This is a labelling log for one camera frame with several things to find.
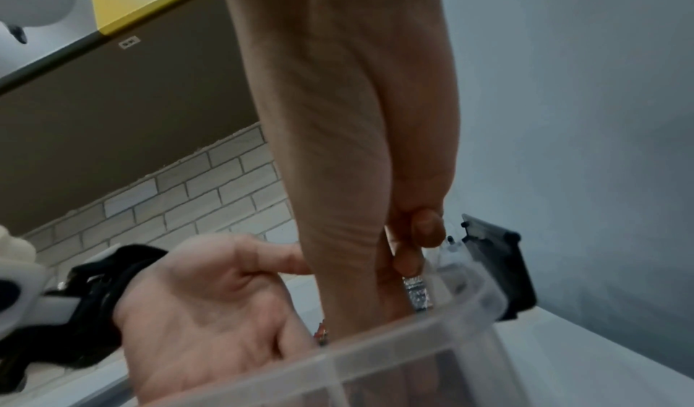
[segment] open palm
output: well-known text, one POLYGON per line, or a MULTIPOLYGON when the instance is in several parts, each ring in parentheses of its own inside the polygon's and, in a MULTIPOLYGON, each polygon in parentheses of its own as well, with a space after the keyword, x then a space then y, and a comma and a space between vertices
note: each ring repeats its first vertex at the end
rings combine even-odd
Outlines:
POLYGON ((190 239, 131 283, 114 319, 141 403, 316 347, 276 274, 308 274, 297 244, 190 239))

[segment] human hand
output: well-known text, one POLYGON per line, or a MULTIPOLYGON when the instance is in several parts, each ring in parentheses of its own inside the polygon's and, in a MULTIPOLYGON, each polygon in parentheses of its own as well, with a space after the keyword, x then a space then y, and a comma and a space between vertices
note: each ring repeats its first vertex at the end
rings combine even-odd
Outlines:
POLYGON ((309 273, 298 244, 223 234, 190 239, 143 270, 113 316, 139 401, 317 347, 276 272, 309 273))
POLYGON ((440 0, 227 0, 331 337, 382 324, 387 225, 401 275, 444 237, 459 116, 440 0))

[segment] clear plastic container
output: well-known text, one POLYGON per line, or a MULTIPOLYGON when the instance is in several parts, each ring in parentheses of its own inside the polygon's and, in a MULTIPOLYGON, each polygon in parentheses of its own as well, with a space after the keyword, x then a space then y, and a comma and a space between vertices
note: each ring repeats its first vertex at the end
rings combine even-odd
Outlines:
POLYGON ((493 328, 504 294, 462 244, 428 258, 434 309, 167 406, 528 406, 493 328))

